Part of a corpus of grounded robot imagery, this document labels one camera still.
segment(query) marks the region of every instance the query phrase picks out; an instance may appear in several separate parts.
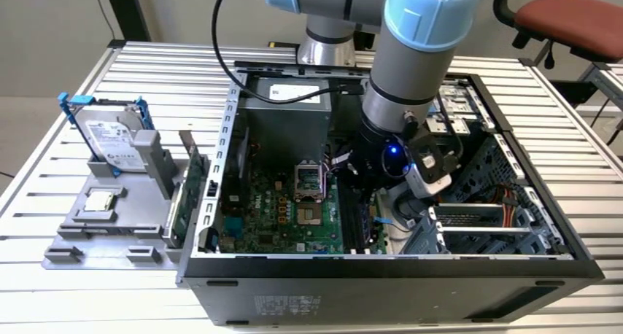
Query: aluminum workbench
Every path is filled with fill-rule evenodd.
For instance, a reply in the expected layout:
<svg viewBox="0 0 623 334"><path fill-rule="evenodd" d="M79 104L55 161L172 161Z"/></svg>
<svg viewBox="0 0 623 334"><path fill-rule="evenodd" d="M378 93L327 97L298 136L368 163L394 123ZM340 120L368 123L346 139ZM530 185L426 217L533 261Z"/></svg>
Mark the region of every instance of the aluminum workbench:
<svg viewBox="0 0 623 334"><path fill-rule="evenodd" d="M591 64L581 81L593 82L614 105L623 110L623 64Z"/></svg>
<svg viewBox="0 0 623 334"><path fill-rule="evenodd" d="M227 48L227 62L294 63L292 49ZM359 53L370 67L374 53ZM537 68L518 60L456 57L450 72L479 74L517 137L598 259L606 279L510 325L460 327L282 327L244 331L623 333L623 165ZM184 155L178 130L192 130L212 155L228 91L204 46L127 43L110 48L78 93L150 102L163 145ZM175 271L47 271L52 243L84 184L88 148L64 116L52 125L0 197L0 333L187 333L212 328Z"/></svg>

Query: black cable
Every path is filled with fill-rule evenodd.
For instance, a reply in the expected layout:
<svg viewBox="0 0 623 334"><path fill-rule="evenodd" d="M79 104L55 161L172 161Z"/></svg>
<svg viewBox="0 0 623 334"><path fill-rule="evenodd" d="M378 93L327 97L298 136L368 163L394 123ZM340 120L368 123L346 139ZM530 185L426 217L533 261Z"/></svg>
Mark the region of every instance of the black cable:
<svg viewBox="0 0 623 334"><path fill-rule="evenodd" d="M448 128L448 131L456 140L456 144L459 147L459 149L456 150L456 157L460 159L463 156L463 142L460 141L459 135L456 134L455 128L452 127L452 123L450 122L448 111L446 110L444 102L442 100L442 97L439 96L439 93L438 93L438 102L439 102L439 110L442 111L442 114L444 116L446 127Z"/></svg>
<svg viewBox="0 0 623 334"><path fill-rule="evenodd" d="M380 152L380 167L383 168L383 172L386 173L387 177L390 177L391 179L404 179L408 174L408 170L403 172L400 175L390 174L390 171L387 170L387 166L386 166L386 154L387 154L387 146L383 148L383 151Z"/></svg>
<svg viewBox="0 0 623 334"><path fill-rule="evenodd" d="M107 21L110 33L114 36L114 40L115 40L115 39L118 39L118 37L115 36L114 26L110 24L107 13L104 12L104 7L102 5L102 0L98 0L98 4L99 4L99 10L102 11L102 15L104 16L104 20Z"/></svg>
<svg viewBox="0 0 623 334"><path fill-rule="evenodd" d="M404 220L412 220L414 217L412 216L408 216L404 212L402 212L400 210L400 204L402 204L402 201L412 194L411 190L406 190L403 193L400 193L400 195L396 197L396 199L394 200L394 203L391 204L391 211L394 212L394 214L400 217L402 219Z"/></svg>
<svg viewBox="0 0 623 334"><path fill-rule="evenodd" d="M316 97L324 93L335 93L335 92L347 92L350 94L355 94L352 93L352 90L355 89L354 86L348 86L348 85L342 85L336 88L326 88L323 90L318 90L307 95L303 95L300 97L296 97L296 98L291 98L291 99L286 99L283 101L274 101L271 98L268 97L264 97L259 94L256 94L242 82L240 80L236 79L236 76L232 74L232 72L230 71L227 65L226 65L226 62L223 61L223 56L222 56L222 50L218 46L218 37L216 37L216 23L218 23L218 13L219 13L219 10L222 8L222 3L223 3L223 0L216 0L215 2L215 10L212 11L212 27L211 27L211 34L212 34L212 47L215 49L215 55L216 55L216 59L218 59L218 63L222 65L222 68L223 68L223 71L226 72L228 78L234 81L234 83L240 87L240 89L248 93L250 95L252 95L255 98L258 98L260 101L268 103L268 104L292 104L292 103L296 103L296 102L300 102L311 97Z"/></svg>
<svg viewBox="0 0 623 334"><path fill-rule="evenodd" d="M403 230L403 229L402 229L396 224L394 224L394 223L387 223L386 225L394 226L394 228L395 228L396 230L399 230L400 232L403 232L403 233L411 233L411 232L412 232L411 230Z"/></svg>
<svg viewBox="0 0 623 334"><path fill-rule="evenodd" d="M595 125L597 123L597 120L599 119L599 116L602 115L602 112L603 112L603 109L606 108L606 105L607 103L611 101L611 99L609 98L605 102L603 102L603 106L602 108L599 109L597 115L595 115L595 119L593 119L593 123L591 123L591 127Z"/></svg>
<svg viewBox="0 0 623 334"><path fill-rule="evenodd" d="M614 130L614 133L613 133L613 136L611 136L611 139L607 140L607 145L610 146L614 142L614 140L617 139L617 137L619 136L619 132L622 132L621 130Z"/></svg>
<svg viewBox="0 0 623 334"><path fill-rule="evenodd" d="M12 174L7 174L4 171L0 171L0 175L7 176L11 179L16 178Z"/></svg>

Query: label sticker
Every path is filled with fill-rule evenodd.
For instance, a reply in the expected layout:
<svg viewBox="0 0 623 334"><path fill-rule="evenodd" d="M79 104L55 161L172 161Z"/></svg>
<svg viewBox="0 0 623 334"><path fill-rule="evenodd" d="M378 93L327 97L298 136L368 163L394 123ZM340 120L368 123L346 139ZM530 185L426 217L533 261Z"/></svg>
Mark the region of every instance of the label sticker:
<svg viewBox="0 0 623 334"><path fill-rule="evenodd" d="M315 316L320 308L320 296L256 295L255 310L262 316Z"/></svg>
<svg viewBox="0 0 623 334"><path fill-rule="evenodd" d="M132 134L128 127L111 121L90 120L86 123L88 133L108 164L122 171L144 170L139 151L132 148Z"/></svg>
<svg viewBox="0 0 623 334"><path fill-rule="evenodd" d="M271 85L271 96L270 98L275 101L283 101L295 97L307 95L315 91L320 91L319 86L311 85ZM320 96L311 97L304 99L299 103L320 103Z"/></svg>

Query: robotic arm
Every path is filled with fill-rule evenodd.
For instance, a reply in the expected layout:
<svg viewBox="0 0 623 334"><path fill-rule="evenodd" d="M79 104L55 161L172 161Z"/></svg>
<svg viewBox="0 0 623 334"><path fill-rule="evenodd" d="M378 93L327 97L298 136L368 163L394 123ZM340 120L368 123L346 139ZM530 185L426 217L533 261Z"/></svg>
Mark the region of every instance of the robotic arm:
<svg viewBox="0 0 623 334"><path fill-rule="evenodd" d="M351 180L364 197L403 178L418 198L435 195L451 184L463 148L442 153L422 124L478 0L266 1L291 12L380 24L363 125L348 155Z"/></svg>

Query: green circuit board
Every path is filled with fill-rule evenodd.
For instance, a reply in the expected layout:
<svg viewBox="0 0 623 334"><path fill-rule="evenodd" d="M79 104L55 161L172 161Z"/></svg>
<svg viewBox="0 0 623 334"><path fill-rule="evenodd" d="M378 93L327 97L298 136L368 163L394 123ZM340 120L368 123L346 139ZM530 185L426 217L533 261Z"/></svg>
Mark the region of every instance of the green circuit board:
<svg viewBox="0 0 623 334"><path fill-rule="evenodd" d="M251 181L242 233L223 230L222 252L343 254L335 179L322 203L294 201L292 174L255 171Z"/></svg>

